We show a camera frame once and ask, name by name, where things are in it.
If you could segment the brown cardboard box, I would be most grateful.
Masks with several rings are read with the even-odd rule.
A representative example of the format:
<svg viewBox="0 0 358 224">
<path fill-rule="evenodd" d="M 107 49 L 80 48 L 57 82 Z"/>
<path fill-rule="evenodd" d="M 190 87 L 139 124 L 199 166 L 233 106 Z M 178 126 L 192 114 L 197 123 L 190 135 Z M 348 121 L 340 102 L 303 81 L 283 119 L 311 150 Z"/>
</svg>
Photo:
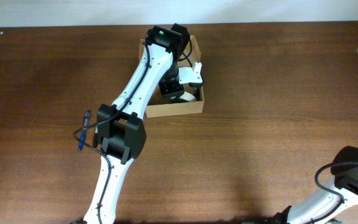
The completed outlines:
<svg viewBox="0 0 358 224">
<path fill-rule="evenodd" d="M 192 43 L 192 53 L 188 56 L 192 65 L 195 62 L 201 62 L 201 51 L 197 43 L 196 37 L 194 35 L 190 36 L 190 41 Z M 141 61 L 142 55 L 144 53 L 143 39 L 139 40 L 139 61 Z M 185 59 L 178 63 L 178 66 L 181 67 L 190 67 L 189 62 Z M 163 116 L 173 116 L 173 115 L 183 115 L 183 114 L 195 114 L 202 113 L 204 107 L 204 92 L 203 87 L 193 88 L 188 84 L 184 85 L 185 92 L 191 93 L 194 95 L 197 100 L 194 102 L 187 103 L 171 103 L 169 100 L 163 98 L 160 94 L 160 89 L 157 87 L 145 109 L 145 116 L 147 118 L 156 118 Z"/>
</svg>

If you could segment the blue ballpoint pen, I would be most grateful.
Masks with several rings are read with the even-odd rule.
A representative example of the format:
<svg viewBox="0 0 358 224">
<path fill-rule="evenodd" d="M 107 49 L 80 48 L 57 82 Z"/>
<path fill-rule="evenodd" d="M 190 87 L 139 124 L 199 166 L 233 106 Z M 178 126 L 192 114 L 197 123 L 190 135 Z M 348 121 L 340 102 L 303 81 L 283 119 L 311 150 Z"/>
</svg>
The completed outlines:
<svg viewBox="0 0 358 224">
<path fill-rule="evenodd" d="M 89 124 L 89 121 L 90 121 L 90 115 L 91 115 L 91 110 L 88 110 L 86 112 L 86 114 L 84 115 L 84 118 L 83 118 L 83 126 L 86 127 L 88 124 Z M 81 136 L 80 136 L 80 140 L 82 142 L 84 142 L 86 139 L 86 130 L 82 130 L 81 132 Z M 79 151 L 82 151 L 83 149 L 83 143 L 79 143 L 79 146 L 78 146 L 78 150 Z"/>
</svg>

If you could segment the white masking tape roll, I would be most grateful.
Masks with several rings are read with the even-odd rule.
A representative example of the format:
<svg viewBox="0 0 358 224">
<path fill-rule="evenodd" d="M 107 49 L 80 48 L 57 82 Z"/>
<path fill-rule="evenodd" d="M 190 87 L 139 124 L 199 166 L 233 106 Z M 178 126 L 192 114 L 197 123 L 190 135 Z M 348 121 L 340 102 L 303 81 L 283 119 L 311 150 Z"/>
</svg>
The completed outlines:
<svg viewBox="0 0 358 224">
<path fill-rule="evenodd" d="M 191 93 L 184 92 L 182 96 L 176 97 L 175 102 L 176 103 L 187 103 L 187 102 L 194 102 L 197 98 L 192 95 Z"/>
</svg>

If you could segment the black permanent marker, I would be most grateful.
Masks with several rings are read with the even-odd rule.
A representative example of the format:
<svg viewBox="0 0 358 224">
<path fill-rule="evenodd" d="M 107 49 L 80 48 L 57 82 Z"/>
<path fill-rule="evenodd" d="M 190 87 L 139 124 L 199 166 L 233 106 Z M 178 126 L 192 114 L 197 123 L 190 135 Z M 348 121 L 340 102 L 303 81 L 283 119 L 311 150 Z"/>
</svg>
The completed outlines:
<svg viewBox="0 0 358 224">
<path fill-rule="evenodd" d="M 95 132 L 93 137 L 93 147 L 97 147 L 97 146 L 98 146 L 98 133 Z"/>
</svg>

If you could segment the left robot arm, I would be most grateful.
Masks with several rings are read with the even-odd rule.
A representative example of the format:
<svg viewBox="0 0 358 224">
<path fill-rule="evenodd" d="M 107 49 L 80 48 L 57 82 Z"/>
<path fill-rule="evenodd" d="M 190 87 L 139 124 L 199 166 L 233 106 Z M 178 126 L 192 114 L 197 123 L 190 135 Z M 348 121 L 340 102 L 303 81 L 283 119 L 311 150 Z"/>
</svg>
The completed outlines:
<svg viewBox="0 0 358 224">
<path fill-rule="evenodd" d="M 90 149 L 101 156 L 93 199 L 80 223 L 114 223 L 116 207 L 127 171 L 146 141 L 145 109 L 155 91 L 169 99 L 184 94 L 178 61 L 190 41 L 187 27 L 154 26 L 146 33 L 144 52 L 129 83 L 111 105 L 102 104 Z"/>
</svg>

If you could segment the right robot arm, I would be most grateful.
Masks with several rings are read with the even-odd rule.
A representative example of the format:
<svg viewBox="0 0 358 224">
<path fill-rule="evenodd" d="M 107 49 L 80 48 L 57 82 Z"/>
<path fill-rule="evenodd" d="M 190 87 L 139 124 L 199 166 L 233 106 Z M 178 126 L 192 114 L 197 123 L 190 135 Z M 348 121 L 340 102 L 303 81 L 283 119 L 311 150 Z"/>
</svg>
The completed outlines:
<svg viewBox="0 0 358 224">
<path fill-rule="evenodd" d="M 270 223 L 328 223 L 358 205 L 358 148 L 342 148 L 334 160 L 314 175 L 318 190 L 306 200 L 277 213 Z"/>
</svg>

